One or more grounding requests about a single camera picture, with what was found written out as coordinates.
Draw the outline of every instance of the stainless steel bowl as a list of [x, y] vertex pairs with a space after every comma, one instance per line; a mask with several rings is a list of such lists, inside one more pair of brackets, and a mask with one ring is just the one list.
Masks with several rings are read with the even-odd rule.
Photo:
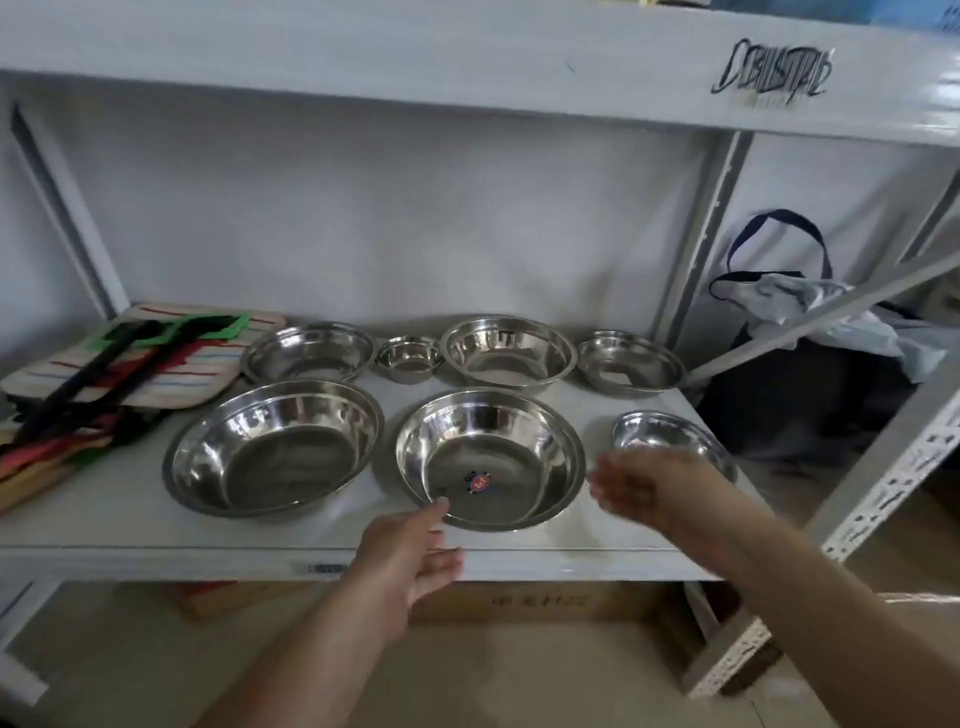
[[464, 389], [422, 406], [396, 437], [414, 502], [446, 496], [446, 522], [514, 531], [561, 513], [584, 482], [573, 427], [549, 407], [496, 389]]
[[365, 392], [332, 381], [283, 381], [213, 408], [174, 441], [167, 491], [210, 516], [260, 516], [347, 485], [367, 465], [383, 413]]
[[390, 339], [376, 356], [387, 376], [400, 384], [418, 384], [433, 376], [444, 363], [440, 344], [428, 336], [398, 336]]
[[577, 350], [564, 336], [513, 316], [462, 321], [444, 334], [440, 348], [467, 379], [517, 389], [549, 384], [577, 364]]
[[621, 415], [613, 423], [613, 446], [631, 448], [635, 445], [692, 450], [705, 457], [728, 480], [736, 480], [736, 465], [727, 449], [709, 432], [683, 417], [650, 410]]
[[577, 342], [577, 353], [577, 368], [590, 386], [615, 397], [652, 397], [686, 378], [672, 352], [629, 331], [594, 331]]
[[376, 356], [376, 342], [350, 324], [320, 321], [284, 328], [254, 341], [240, 367], [254, 384], [288, 379], [347, 381]]

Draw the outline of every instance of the black handle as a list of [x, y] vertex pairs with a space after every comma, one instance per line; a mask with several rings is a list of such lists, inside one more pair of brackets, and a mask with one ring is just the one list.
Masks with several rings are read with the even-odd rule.
[[57, 423], [60, 410], [65, 404], [72, 401], [85, 387], [95, 384], [104, 376], [109, 371], [110, 364], [129, 349], [134, 341], [159, 335], [163, 331], [163, 324], [152, 319], [124, 322], [113, 331], [114, 338], [102, 352], [84, 364], [76, 374], [49, 394], [36, 410], [31, 412], [26, 422], [16, 431], [8, 445], [9, 448], [17, 448], [40, 438]]

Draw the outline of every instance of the bowl sticker label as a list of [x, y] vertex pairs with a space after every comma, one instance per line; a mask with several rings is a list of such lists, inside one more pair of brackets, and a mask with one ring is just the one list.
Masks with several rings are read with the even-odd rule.
[[472, 494], [483, 493], [490, 485], [490, 474], [471, 471], [467, 474], [467, 477], [465, 477], [464, 480], [467, 482], [467, 490], [469, 490]]

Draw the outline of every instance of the shelf board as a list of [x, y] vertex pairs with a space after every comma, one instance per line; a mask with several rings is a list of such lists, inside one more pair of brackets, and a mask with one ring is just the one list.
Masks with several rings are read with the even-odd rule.
[[[352, 557], [372, 518], [413, 507], [397, 482], [392, 434], [404, 412], [452, 388], [439, 378], [403, 386], [371, 372], [357, 386], [379, 401], [386, 433], [372, 465], [319, 506], [229, 520], [178, 505], [164, 490], [160, 466], [177, 432], [197, 416], [179, 413], [143, 440], [0, 518], [0, 569], [61, 579], [316, 578], [335, 570]], [[677, 390], [648, 400], [617, 400], [561, 381], [537, 399], [577, 430], [589, 466], [610, 448], [612, 420], [620, 413], [660, 409], [701, 422]], [[738, 486], [759, 497], [745, 477]], [[448, 543], [469, 553], [467, 579], [712, 578], [660, 534], [601, 511], [586, 489], [560, 516], [533, 528], [446, 531]]]
[[[833, 51], [823, 93], [711, 93], [741, 39]], [[960, 144], [960, 39], [593, 0], [31, 0], [0, 69]]]

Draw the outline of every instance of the perforated metal post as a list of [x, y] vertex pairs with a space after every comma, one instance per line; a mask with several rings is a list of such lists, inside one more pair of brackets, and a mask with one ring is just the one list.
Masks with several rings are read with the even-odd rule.
[[[936, 371], [877, 435], [821, 504], [804, 531], [835, 561], [845, 561], [960, 444], [960, 352]], [[716, 695], [769, 639], [745, 609], [709, 639], [682, 679], [690, 697]]]

